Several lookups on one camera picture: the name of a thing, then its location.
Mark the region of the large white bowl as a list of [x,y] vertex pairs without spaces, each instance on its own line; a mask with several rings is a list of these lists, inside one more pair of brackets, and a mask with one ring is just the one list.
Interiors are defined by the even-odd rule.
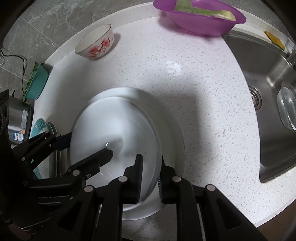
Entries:
[[89,104],[74,123],[68,157],[75,164],[104,148],[113,152],[110,162],[87,180],[100,187],[123,175],[138,154],[143,158],[140,201],[152,193],[161,170],[161,144],[147,114],[124,97],[106,97]]

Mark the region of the large white plate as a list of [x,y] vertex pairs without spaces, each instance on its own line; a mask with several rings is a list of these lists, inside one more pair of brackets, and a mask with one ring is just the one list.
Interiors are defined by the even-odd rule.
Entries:
[[[178,176],[183,176],[186,159],[184,140],[179,124],[167,106],[153,94],[133,87],[105,90],[92,97],[88,103],[112,96],[128,98],[148,114],[158,132],[165,165],[173,167]],[[136,205],[125,204],[123,206],[122,219],[132,221],[146,218],[163,207],[159,197],[159,185],[156,184],[145,200]]]

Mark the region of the stainless steel pot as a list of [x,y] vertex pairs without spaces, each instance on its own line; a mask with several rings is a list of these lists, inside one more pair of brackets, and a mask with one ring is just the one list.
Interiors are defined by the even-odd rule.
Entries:
[[18,145],[30,137],[32,120],[32,106],[10,96],[8,132],[12,145]]

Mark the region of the teal plastic basin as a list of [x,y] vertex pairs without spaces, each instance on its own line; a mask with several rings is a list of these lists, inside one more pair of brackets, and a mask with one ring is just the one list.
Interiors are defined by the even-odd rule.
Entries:
[[36,62],[23,93],[23,99],[38,99],[46,85],[48,77],[49,73],[41,62]]

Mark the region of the red floral bowl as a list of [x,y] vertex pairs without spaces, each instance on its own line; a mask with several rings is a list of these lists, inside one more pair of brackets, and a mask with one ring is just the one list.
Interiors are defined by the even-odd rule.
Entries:
[[74,53],[89,60],[105,56],[114,44],[114,33],[111,24],[102,25],[87,35],[77,44]]

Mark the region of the clear glass bowl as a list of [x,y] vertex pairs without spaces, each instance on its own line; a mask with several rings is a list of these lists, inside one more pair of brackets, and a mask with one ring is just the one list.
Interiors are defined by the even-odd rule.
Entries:
[[281,83],[277,105],[283,125],[295,131],[295,88],[290,83]]

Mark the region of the stainless steel sink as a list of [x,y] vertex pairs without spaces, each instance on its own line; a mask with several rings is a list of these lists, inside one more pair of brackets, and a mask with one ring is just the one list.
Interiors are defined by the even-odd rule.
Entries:
[[295,131],[283,125],[277,104],[282,82],[295,85],[295,68],[287,54],[269,42],[238,31],[222,37],[253,100],[260,137],[259,180],[264,183],[295,167]]

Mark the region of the purple plastic basin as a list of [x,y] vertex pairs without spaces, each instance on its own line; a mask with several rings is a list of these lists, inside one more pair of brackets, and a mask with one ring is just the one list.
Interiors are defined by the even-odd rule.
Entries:
[[235,25],[246,23],[243,13],[222,1],[190,1],[190,3],[194,8],[207,11],[229,11],[234,15],[234,21],[176,10],[177,3],[178,1],[154,1],[153,5],[165,12],[180,28],[200,36],[218,37],[229,32]]

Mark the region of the yellow sponge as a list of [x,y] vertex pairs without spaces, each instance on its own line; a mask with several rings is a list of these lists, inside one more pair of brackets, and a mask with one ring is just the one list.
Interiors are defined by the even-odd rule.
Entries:
[[272,33],[270,33],[267,30],[265,30],[264,33],[267,35],[267,37],[271,40],[271,42],[273,44],[280,47],[280,49],[285,50],[285,45],[281,42],[281,40],[279,38],[277,38],[276,36],[274,36]]

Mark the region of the green vegetable peels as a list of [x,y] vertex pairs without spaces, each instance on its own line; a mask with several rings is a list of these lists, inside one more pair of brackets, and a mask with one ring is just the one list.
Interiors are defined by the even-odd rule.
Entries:
[[193,7],[191,1],[188,1],[188,0],[176,1],[174,10],[185,12],[185,13],[196,14],[196,15],[203,15],[203,16],[224,19],[228,21],[236,21],[236,17],[230,11],[227,11],[227,10],[211,11],[208,9]]

